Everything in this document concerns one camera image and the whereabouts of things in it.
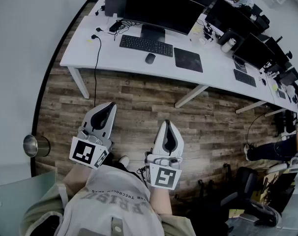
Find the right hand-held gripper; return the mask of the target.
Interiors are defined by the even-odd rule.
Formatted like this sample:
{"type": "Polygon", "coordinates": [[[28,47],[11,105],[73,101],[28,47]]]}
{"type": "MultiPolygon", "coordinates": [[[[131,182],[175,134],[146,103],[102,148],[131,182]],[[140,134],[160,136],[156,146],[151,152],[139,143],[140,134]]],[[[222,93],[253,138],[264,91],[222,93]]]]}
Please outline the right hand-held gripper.
{"type": "Polygon", "coordinates": [[[147,183],[151,187],[174,190],[182,172],[183,151],[184,141],[179,130],[171,121],[164,120],[155,137],[152,153],[145,153],[147,183]]]}

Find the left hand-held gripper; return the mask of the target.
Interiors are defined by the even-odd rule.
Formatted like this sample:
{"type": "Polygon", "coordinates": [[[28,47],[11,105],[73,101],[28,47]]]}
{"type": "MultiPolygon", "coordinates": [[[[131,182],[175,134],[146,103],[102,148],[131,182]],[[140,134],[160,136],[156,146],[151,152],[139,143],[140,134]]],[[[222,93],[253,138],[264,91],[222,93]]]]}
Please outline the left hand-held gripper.
{"type": "Polygon", "coordinates": [[[92,169],[98,169],[102,165],[113,146],[109,138],[116,112],[116,103],[107,102],[86,113],[83,127],[79,128],[77,137],[72,139],[70,160],[92,169]],[[101,132],[103,140],[89,132],[101,132]]]}

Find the black keyboard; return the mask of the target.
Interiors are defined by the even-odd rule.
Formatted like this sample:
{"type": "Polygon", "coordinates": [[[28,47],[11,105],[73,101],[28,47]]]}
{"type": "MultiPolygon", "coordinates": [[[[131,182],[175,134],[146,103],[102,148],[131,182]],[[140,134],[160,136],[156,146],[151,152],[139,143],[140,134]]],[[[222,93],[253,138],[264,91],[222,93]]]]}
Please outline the black keyboard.
{"type": "Polygon", "coordinates": [[[141,37],[123,35],[119,44],[120,47],[145,51],[153,54],[173,57],[173,46],[160,41],[153,41],[141,37]]]}

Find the person's right forearm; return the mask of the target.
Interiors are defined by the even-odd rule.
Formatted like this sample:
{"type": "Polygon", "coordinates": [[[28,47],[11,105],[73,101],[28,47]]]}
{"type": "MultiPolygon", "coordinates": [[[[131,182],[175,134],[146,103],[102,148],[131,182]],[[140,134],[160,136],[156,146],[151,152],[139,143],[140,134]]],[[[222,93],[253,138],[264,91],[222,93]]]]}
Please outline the person's right forearm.
{"type": "Polygon", "coordinates": [[[151,187],[149,203],[158,215],[173,214],[168,189],[151,187]]]}

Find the dark grey mouse pad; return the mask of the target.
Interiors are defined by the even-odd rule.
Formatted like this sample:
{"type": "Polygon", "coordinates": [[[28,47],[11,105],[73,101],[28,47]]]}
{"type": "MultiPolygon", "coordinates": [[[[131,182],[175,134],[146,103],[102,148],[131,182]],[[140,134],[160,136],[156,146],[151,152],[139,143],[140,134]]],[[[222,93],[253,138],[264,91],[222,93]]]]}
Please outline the dark grey mouse pad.
{"type": "Polygon", "coordinates": [[[203,73],[200,55],[187,50],[174,48],[176,67],[203,73]]]}

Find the small dark keyboard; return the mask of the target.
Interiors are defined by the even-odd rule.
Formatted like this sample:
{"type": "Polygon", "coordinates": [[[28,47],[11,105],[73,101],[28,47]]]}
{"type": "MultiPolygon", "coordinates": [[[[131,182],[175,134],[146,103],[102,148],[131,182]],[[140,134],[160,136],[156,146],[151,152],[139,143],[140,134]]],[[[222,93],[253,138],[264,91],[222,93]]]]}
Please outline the small dark keyboard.
{"type": "Polygon", "coordinates": [[[237,81],[256,87],[256,81],[254,77],[237,69],[234,69],[234,76],[237,81]]]}

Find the black trousers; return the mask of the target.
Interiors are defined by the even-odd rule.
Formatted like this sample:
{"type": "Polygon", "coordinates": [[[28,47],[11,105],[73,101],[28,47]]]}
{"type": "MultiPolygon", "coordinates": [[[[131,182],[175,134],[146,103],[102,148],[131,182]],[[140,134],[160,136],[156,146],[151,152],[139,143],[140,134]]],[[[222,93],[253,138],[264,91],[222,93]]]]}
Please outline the black trousers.
{"type": "Polygon", "coordinates": [[[93,165],[111,184],[118,184],[119,182],[124,184],[134,184],[137,181],[145,184],[145,181],[142,180],[137,173],[129,171],[127,167],[124,167],[121,163],[119,163],[119,159],[115,160],[114,155],[111,152],[102,150],[102,152],[96,157],[93,165]]]}

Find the steel waste bin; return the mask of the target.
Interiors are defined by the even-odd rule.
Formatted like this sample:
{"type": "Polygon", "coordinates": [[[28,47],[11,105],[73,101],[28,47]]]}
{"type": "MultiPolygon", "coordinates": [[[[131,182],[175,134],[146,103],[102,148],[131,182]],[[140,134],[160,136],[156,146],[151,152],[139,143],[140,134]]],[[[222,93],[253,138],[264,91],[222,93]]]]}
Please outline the steel waste bin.
{"type": "Polygon", "coordinates": [[[23,140],[23,149],[27,156],[45,157],[50,153],[51,145],[43,136],[27,135],[23,140]]]}

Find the black power adapter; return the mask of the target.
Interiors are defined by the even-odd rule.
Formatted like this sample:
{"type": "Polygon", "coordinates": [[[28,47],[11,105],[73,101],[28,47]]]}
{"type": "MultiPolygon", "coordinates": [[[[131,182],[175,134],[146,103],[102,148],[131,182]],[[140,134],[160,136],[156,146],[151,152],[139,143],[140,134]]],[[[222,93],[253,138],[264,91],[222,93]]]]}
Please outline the black power adapter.
{"type": "Polygon", "coordinates": [[[123,27],[122,21],[116,21],[110,28],[110,33],[118,32],[123,27]]]}

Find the black office chair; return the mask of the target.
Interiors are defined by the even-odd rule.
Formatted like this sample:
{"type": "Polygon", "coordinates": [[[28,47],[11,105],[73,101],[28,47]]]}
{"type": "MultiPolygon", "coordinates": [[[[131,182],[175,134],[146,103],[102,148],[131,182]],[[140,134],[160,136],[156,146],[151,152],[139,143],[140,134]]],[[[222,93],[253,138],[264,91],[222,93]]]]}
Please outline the black office chair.
{"type": "Polygon", "coordinates": [[[248,168],[240,167],[234,179],[228,178],[228,195],[220,200],[222,210],[242,209],[245,214],[257,218],[253,222],[255,227],[276,227],[282,222],[278,211],[264,205],[254,199],[254,193],[258,181],[258,172],[248,168]]]}

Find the clear plastic bag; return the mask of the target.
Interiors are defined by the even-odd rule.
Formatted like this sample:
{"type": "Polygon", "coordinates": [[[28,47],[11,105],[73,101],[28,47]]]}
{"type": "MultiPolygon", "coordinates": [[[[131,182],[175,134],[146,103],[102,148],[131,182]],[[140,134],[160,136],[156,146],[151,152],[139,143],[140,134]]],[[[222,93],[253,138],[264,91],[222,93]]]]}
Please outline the clear plastic bag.
{"type": "Polygon", "coordinates": [[[208,43],[202,32],[191,31],[188,36],[194,47],[204,46],[208,43]]]}

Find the dark desk divider panel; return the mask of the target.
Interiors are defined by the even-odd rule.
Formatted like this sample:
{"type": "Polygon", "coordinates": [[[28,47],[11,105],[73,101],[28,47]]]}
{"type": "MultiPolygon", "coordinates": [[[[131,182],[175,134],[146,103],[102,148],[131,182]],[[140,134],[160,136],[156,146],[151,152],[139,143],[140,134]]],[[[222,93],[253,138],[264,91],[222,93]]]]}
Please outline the dark desk divider panel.
{"type": "Polygon", "coordinates": [[[125,13],[127,0],[105,0],[105,15],[113,17],[114,14],[118,18],[123,18],[125,13]]]}

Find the black curved monitor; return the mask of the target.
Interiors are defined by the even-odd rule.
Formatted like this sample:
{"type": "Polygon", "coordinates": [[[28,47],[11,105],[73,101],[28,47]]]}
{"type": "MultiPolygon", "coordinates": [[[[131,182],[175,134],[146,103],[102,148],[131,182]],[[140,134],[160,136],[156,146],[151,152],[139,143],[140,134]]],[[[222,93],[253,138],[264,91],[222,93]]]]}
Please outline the black curved monitor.
{"type": "Polygon", "coordinates": [[[275,58],[275,54],[268,46],[251,33],[235,50],[233,56],[257,69],[263,68],[268,62],[273,61],[275,58]]]}

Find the large black monitor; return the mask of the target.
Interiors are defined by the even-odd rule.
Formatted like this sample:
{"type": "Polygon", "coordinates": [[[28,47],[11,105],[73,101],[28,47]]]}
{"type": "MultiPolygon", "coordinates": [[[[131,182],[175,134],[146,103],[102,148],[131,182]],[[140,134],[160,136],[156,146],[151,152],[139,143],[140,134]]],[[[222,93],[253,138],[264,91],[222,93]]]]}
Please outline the large black monitor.
{"type": "Polygon", "coordinates": [[[165,42],[165,30],[188,35],[204,10],[193,0],[126,0],[124,19],[142,24],[141,38],[165,42]]]}

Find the wide black monitor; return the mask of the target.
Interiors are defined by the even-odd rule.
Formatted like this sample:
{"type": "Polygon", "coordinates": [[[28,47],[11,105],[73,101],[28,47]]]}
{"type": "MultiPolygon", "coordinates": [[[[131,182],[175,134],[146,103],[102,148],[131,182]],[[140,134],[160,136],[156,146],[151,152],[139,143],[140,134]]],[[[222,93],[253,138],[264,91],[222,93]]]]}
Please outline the wide black monitor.
{"type": "Polygon", "coordinates": [[[259,28],[237,8],[224,0],[217,0],[207,14],[205,21],[222,32],[232,29],[238,35],[247,37],[250,33],[257,36],[259,28]]]}

